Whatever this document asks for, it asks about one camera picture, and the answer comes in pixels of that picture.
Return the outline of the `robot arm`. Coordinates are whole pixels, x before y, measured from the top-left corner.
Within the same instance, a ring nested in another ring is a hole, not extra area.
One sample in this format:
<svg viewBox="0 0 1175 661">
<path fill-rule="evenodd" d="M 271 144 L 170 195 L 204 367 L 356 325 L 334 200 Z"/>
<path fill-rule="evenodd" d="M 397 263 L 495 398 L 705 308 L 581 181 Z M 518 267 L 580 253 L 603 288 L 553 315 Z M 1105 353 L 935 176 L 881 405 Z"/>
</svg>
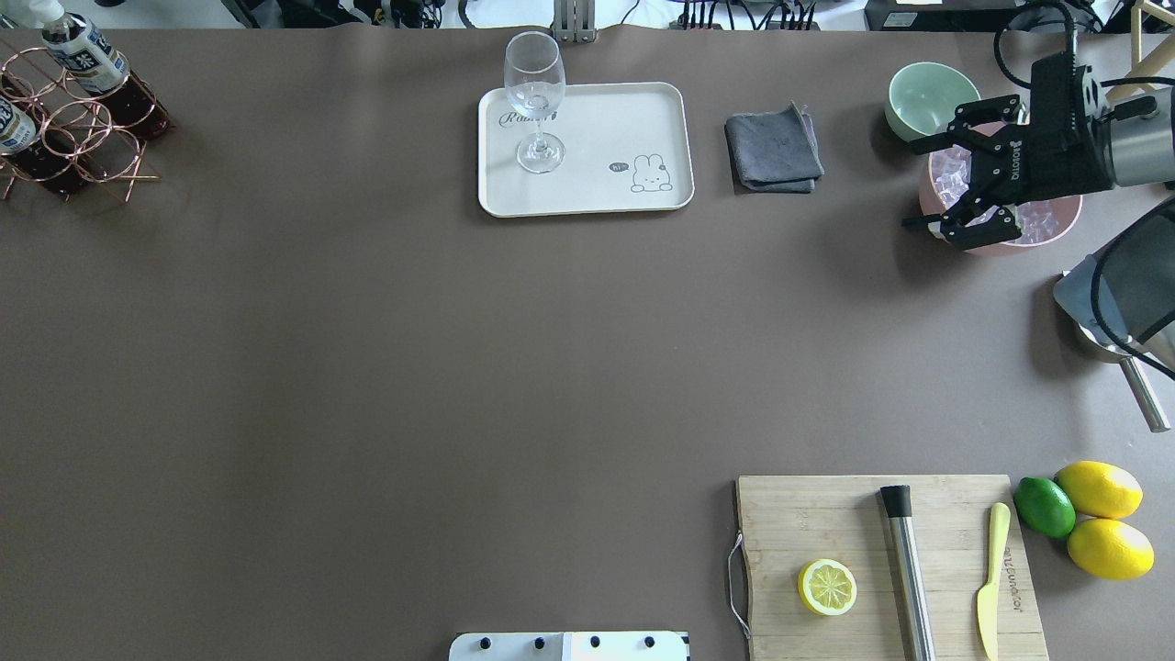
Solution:
<svg viewBox="0 0 1175 661">
<path fill-rule="evenodd" d="M 949 204 L 906 218 L 960 251 L 1023 237 L 1032 204 L 1171 181 L 1171 80 L 1113 102 L 1074 50 L 1033 63 L 1022 94 L 951 108 L 936 130 L 913 139 L 916 154 L 967 151 L 967 181 Z M 1130 225 L 1095 255 L 1080 318 L 1104 339 L 1171 375 L 1171 202 Z"/>
</svg>

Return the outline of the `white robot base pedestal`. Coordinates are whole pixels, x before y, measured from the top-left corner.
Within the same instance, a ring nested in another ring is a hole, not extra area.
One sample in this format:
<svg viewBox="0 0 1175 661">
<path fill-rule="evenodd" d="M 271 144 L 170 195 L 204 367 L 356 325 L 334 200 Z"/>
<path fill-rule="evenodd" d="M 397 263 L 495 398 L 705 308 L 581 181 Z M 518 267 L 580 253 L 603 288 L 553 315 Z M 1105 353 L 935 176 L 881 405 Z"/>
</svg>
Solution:
<svg viewBox="0 0 1175 661">
<path fill-rule="evenodd" d="M 454 639 L 449 660 L 689 660 L 687 633 L 580 630 L 466 633 Z"/>
</svg>

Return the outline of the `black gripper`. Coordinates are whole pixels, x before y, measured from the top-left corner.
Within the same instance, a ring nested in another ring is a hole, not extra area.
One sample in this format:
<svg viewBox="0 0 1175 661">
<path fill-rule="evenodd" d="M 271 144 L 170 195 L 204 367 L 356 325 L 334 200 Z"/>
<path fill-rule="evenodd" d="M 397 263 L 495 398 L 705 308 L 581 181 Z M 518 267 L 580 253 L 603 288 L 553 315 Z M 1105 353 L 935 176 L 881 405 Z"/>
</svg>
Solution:
<svg viewBox="0 0 1175 661">
<path fill-rule="evenodd" d="M 904 218 L 904 229 L 926 230 L 958 250 L 976 250 L 1023 235 L 1016 205 L 1115 186 L 1112 130 L 1104 121 L 1109 109 L 1090 66 L 1070 50 L 1038 60 L 1028 101 L 1028 124 L 1014 124 L 1023 99 L 1006 94 L 958 104 L 944 130 L 908 142 L 914 154 L 951 146 L 987 154 L 987 174 L 973 174 L 967 191 L 944 213 Z M 976 130 L 996 121 L 1006 124 L 998 133 Z"/>
</svg>

